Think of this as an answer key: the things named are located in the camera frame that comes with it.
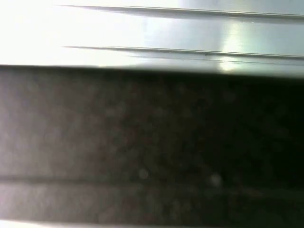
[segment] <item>metallic panel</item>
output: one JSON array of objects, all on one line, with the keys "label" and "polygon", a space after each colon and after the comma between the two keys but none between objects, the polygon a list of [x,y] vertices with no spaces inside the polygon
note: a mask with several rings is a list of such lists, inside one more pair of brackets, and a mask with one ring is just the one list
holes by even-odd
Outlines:
[{"label": "metallic panel", "polygon": [[300,76],[303,4],[299,0],[1,3],[0,64]]}]

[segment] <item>dark fabric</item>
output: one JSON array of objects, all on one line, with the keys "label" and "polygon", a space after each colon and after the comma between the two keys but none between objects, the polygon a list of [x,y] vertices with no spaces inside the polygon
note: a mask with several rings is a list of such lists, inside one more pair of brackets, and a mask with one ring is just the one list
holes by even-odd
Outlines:
[{"label": "dark fabric", "polygon": [[0,219],[301,227],[303,91],[295,79],[2,67]]}]

